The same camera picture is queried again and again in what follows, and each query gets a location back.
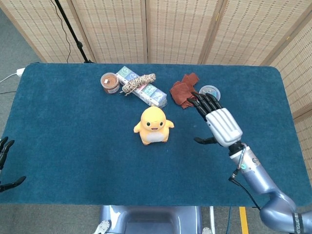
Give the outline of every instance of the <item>rope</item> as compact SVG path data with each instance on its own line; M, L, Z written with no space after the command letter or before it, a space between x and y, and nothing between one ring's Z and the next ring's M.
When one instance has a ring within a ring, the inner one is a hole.
M136 88L141 87L144 84L154 82L156 80L156 75L154 73L149 75L142 75L135 79L130 80L127 84L122 87L121 93L126 93L126 96L132 93Z

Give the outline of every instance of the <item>gray carpet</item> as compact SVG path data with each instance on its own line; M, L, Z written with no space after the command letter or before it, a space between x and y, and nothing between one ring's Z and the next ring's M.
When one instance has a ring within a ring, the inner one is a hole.
M17 69L40 59L19 34L13 24L0 10L0 80L15 73ZM13 76L0 83L0 93L15 91L19 77ZM15 93L0 95L0 136L3 133ZM312 206L301 208L311 210ZM202 208L203 226L209 227L208 208ZM99 206L42 205L42 204L0 204L1 234L91 234L99 219ZM228 223L228 207L215 208L217 234L225 234ZM258 210L247 209L250 234L278 234L265 227ZM239 209L232 209L230 234L240 234Z

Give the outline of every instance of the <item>white belly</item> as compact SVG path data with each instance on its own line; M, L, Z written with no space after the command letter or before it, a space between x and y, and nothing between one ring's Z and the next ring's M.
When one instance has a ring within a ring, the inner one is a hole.
M148 142L160 142L165 139L164 135L162 133L149 133L146 136L146 140Z

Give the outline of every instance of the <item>blue tablecloth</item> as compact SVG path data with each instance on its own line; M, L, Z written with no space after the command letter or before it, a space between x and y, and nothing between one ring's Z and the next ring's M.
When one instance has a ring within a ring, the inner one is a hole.
M123 65L156 74L167 93L163 108L175 124L167 143L144 146L133 133L148 107L135 95L109 95L100 77ZM311 186L280 73L272 67L166 64L46 64L26 67L4 136L15 140L3 182L27 176L0 194L5 203L252 206L228 181L235 169L228 149L199 145L212 134L195 108L183 110L169 93L184 74L221 91L228 108L272 179L298 205ZM246 185L241 175L237 178ZM255 196L260 205L268 198Z

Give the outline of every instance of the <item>box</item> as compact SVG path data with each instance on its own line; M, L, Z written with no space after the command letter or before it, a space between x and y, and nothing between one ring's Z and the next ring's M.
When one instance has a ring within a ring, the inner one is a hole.
M139 77L138 74L131 71L128 67L123 66L116 73L119 82L122 85L127 84L130 80ZM157 106L163 108L167 105L167 95L160 89L153 86L151 83L142 85L141 87L135 89L133 93L147 103L150 106Z

